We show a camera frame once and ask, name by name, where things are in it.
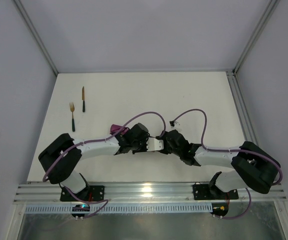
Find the purple cloth napkin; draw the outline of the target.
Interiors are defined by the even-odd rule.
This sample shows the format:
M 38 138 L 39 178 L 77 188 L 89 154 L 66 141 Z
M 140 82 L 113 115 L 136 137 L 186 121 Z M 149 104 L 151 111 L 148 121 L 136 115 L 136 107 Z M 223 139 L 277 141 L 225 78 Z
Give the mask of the purple cloth napkin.
M 128 127 L 123 127 L 121 125 L 112 124 L 110 126 L 110 134 L 111 135 L 113 135 L 117 132 L 119 132 L 119 134 L 121 134 L 121 135 L 124 135 L 128 130 L 129 130 Z

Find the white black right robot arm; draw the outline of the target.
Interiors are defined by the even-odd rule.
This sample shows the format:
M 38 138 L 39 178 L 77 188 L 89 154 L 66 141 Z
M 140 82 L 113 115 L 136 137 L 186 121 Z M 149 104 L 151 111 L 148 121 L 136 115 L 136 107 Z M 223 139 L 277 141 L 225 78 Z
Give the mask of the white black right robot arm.
M 209 181 L 207 189 L 215 199 L 244 188 L 267 194 L 282 179 L 280 164 L 250 141 L 235 149 L 210 149 L 201 143 L 188 142 L 177 130 L 165 132 L 157 139 L 162 142 L 160 153 L 176 155 L 188 166 L 231 169 L 217 172 Z

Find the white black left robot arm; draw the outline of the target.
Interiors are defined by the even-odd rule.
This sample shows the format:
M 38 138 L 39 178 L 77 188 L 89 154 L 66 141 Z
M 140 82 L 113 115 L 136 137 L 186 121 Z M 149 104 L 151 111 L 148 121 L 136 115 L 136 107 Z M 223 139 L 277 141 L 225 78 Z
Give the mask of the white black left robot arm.
M 125 133 L 111 135 L 104 141 L 81 143 L 68 133 L 63 133 L 38 156 L 45 171 L 43 181 L 59 184 L 78 194 L 88 188 L 84 177 L 75 171 L 79 162 L 98 156 L 136 152 L 146 148 L 148 139 L 149 131 L 141 123 L 135 124 Z

